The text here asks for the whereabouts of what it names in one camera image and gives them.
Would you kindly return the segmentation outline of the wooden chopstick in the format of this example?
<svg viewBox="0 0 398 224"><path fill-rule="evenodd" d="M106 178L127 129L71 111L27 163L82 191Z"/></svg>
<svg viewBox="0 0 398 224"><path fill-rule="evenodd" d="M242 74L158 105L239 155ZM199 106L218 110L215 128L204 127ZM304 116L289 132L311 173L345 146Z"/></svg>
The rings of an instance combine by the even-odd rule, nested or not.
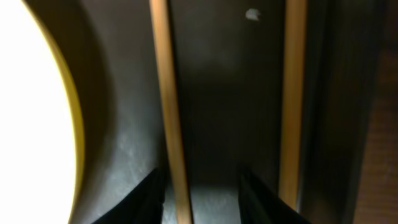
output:
<svg viewBox="0 0 398 224"><path fill-rule="evenodd" d="M279 197L297 209L307 0L285 1Z"/></svg>
<svg viewBox="0 0 398 224"><path fill-rule="evenodd" d="M149 6L177 223L192 224L168 5L166 0L150 0Z"/></svg>

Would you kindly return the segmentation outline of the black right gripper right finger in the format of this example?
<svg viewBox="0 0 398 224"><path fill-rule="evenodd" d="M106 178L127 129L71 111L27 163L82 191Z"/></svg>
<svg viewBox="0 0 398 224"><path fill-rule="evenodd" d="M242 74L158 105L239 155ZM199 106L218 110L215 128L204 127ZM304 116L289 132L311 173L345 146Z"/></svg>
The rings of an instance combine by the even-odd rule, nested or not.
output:
<svg viewBox="0 0 398 224"><path fill-rule="evenodd" d="M238 203L242 224L310 224L245 167L238 171Z"/></svg>

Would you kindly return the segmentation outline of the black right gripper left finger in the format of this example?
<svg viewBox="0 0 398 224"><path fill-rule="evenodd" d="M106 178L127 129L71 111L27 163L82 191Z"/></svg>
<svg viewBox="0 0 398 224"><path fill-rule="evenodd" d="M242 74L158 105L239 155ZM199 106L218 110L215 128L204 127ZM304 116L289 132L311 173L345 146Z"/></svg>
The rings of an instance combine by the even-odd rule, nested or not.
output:
<svg viewBox="0 0 398 224"><path fill-rule="evenodd" d="M161 224L164 200L164 173L156 168L93 224Z"/></svg>

